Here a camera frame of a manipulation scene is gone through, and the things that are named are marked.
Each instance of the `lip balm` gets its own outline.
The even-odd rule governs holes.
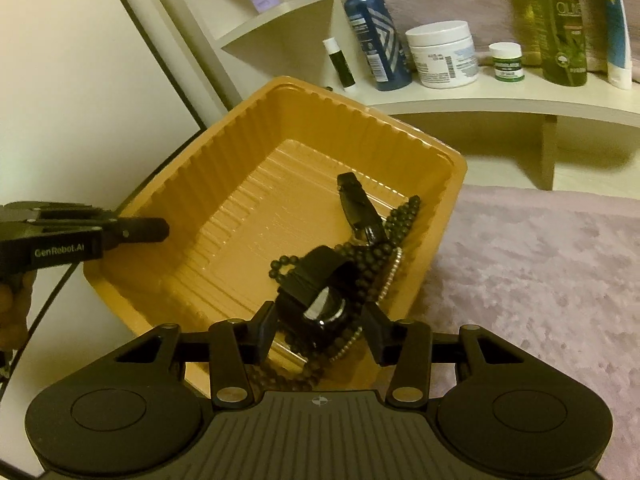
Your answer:
[[[340,83],[342,84],[345,92],[355,92],[356,81],[353,79],[353,74],[351,73],[351,70],[349,70],[349,65],[347,65],[347,60],[344,59],[344,54],[342,53],[338,42],[335,41],[335,38],[328,38],[327,40],[324,40],[322,44],[324,44],[324,48],[329,55],[329,59],[331,60],[331,63],[333,63],[335,71],[338,73]]]

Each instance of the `corner shelf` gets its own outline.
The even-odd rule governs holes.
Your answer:
[[[261,27],[269,22],[272,22],[276,18],[283,16],[284,14],[288,14],[294,10],[300,9],[302,7],[309,6],[316,2],[321,2],[322,0],[287,0],[286,2],[282,2],[281,4],[271,7],[269,10],[265,10],[264,12],[258,14],[254,18],[247,20],[242,25],[234,28],[232,31],[222,35],[220,38],[216,40],[216,47],[222,48],[225,45],[228,45],[232,41],[238,40],[242,38],[245,34],[248,34],[252,30],[255,30],[258,27]]]
[[[360,80],[348,97],[389,114],[424,112],[522,112],[578,117],[640,127],[640,84],[620,90],[599,75],[589,74],[587,84],[568,88],[542,77],[541,70],[526,70],[524,81],[498,81],[491,67],[482,67],[470,85],[444,90],[426,88],[418,80],[390,92],[376,90]]]

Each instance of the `white jar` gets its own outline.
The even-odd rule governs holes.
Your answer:
[[[421,25],[408,30],[406,38],[423,85],[453,88],[478,79],[478,59],[467,22]]]

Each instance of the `circular cover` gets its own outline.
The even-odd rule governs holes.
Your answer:
[[[52,468],[123,476],[170,460],[190,444],[201,420],[198,399],[181,384],[58,383],[33,400],[24,425]]]
[[[450,390],[437,423],[466,460],[508,478],[583,471],[598,461],[612,428],[603,400],[576,381],[514,386],[497,374]]]

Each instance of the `yellow plastic tray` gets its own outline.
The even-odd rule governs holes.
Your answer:
[[[380,214],[418,194],[422,207],[382,308],[408,315],[462,186],[466,163],[448,146],[376,110],[292,78],[274,79],[167,165],[123,216],[161,216],[161,244],[121,245],[84,265],[95,290],[136,334],[176,322],[206,330],[249,319],[277,285],[281,254],[344,243],[350,228],[336,188],[354,171]],[[270,360],[299,363],[274,344]],[[321,388],[366,388],[378,368],[364,342],[334,363]],[[208,393],[206,367],[187,380]]]

